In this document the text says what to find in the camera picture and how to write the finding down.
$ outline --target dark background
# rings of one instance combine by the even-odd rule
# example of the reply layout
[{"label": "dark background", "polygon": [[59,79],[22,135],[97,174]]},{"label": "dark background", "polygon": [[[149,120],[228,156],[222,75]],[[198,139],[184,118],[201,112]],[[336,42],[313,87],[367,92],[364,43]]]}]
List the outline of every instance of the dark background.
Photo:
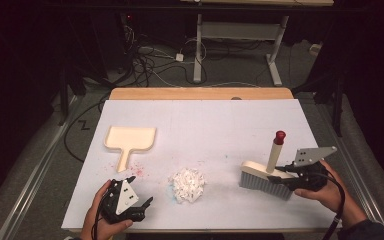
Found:
[{"label": "dark background", "polygon": [[[359,6],[366,1],[345,2]],[[342,71],[345,93],[368,144],[384,169],[384,1],[374,2],[377,5],[368,18],[337,19],[328,39],[324,37],[326,29],[330,29],[327,26],[331,26],[331,18],[291,17],[288,25],[295,27],[287,29],[284,40],[287,44],[302,39],[326,43],[309,81],[332,66],[345,66]],[[195,31],[189,27],[194,22],[191,24],[188,16],[173,16],[176,21],[170,17],[159,18],[159,22],[152,23],[154,15],[137,14],[135,24],[143,32],[170,22],[178,32],[183,31],[183,36]],[[76,62],[91,69],[93,65],[92,72],[105,77],[107,66],[103,49],[93,36],[94,27],[93,17],[87,13],[75,14],[70,23],[65,14],[44,11],[40,1],[0,1],[0,186],[29,139],[52,114],[51,101],[59,90],[62,66]],[[182,35],[175,34],[171,39],[179,43]],[[163,36],[155,37],[167,40]],[[88,49],[90,59],[82,54],[84,49]],[[326,86],[331,87],[322,82],[309,90],[318,91]]]}]

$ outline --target person's arm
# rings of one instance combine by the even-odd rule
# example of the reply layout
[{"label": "person's arm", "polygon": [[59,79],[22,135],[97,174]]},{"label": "person's arm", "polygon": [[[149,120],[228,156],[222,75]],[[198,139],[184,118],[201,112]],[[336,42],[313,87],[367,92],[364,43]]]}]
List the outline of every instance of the person's arm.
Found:
[{"label": "person's arm", "polygon": [[[95,198],[93,199],[92,206],[89,208],[89,210],[86,213],[83,229],[80,234],[80,238],[82,240],[92,240],[92,228],[93,228],[93,225],[95,224],[96,212],[98,211],[99,203],[101,202],[101,199],[105,194],[105,191],[110,186],[110,184],[111,184],[111,181],[108,180],[95,194]],[[125,220],[119,223],[109,224],[107,223],[107,221],[105,221],[105,219],[101,219],[98,221],[98,239],[94,239],[94,240],[107,240],[111,236],[117,233],[123,232],[124,230],[132,226],[132,224],[133,224],[132,220]]]},{"label": "person's arm", "polygon": [[[384,226],[380,223],[370,221],[364,211],[358,206],[349,194],[338,173],[333,170],[326,161],[320,161],[323,166],[332,174],[336,181],[341,184],[345,192],[345,204],[342,213],[343,230],[338,232],[339,239],[384,239]],[[303,198],[318,200],[323,206],[333,212],[338,212],[341,202],[341,195],[337,186],[331,181],[327,181],[326,186],[318,192],[296,189],[295,194]]]}]

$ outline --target wooden table edge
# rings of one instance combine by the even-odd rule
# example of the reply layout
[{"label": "wooden table edge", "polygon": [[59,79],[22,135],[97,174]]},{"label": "wooden table edge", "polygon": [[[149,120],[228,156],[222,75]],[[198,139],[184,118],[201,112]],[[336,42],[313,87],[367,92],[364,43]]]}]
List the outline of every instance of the wooden table edge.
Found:
[{"label": "wooden table edge", "polygon": [[110,100],[294,99],[288,88],[115,88]]}]

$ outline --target paddle handle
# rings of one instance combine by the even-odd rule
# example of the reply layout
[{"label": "paddle handle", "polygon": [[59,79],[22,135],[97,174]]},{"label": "paddle handle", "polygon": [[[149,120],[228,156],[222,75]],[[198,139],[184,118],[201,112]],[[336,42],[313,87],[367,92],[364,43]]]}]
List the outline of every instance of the paddle handle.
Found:
[{"label": "paddle handle", "polygon": [[122,150],[120,159],[118,160],[117,172],[122,172],[127,169],[127,159],[131,150]]}]

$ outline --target brush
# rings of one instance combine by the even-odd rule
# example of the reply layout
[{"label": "brush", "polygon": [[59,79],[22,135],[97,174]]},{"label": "brush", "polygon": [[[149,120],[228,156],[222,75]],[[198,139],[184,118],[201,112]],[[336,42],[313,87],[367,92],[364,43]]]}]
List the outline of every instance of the brush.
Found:
[{"label": "brush", "polygon": [[285,132],[276,132],[267,166],[253,161],[245,161],[242,163],[240,187],[261,190],[284,200],[288,200],[291,197],[292,192],[286,186],[271,183],[267,178],[268,176],[294,178],[291,174],[275,169],[285,137]]}]

